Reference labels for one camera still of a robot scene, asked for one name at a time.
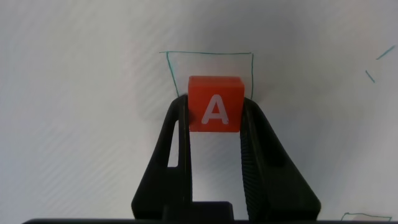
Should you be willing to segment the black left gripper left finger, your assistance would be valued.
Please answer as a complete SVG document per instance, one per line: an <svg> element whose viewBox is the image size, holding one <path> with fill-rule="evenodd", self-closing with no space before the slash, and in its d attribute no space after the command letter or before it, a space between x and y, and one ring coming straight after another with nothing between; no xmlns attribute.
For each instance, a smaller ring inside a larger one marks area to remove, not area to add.
<svg viewBox="0 0 398 224"><path fill-rule="evenodd" d="M178 126L178 164L169 167L174 134ZM167 207L192 203L192 161L190 150L188 96L171 102L146 171L131 202L136 219L160 220Z"/></svg>

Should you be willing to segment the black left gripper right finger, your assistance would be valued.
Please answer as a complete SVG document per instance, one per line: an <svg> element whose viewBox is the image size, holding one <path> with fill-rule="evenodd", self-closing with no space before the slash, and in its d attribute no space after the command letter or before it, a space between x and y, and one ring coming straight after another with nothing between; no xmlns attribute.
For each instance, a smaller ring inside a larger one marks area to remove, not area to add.
<svg viewBox="0 0 398 224"><path fill-rule="evenodd" d="M244 100L241 165L250 221L315 221L321 202L301 175L259 105Z"/></svg>

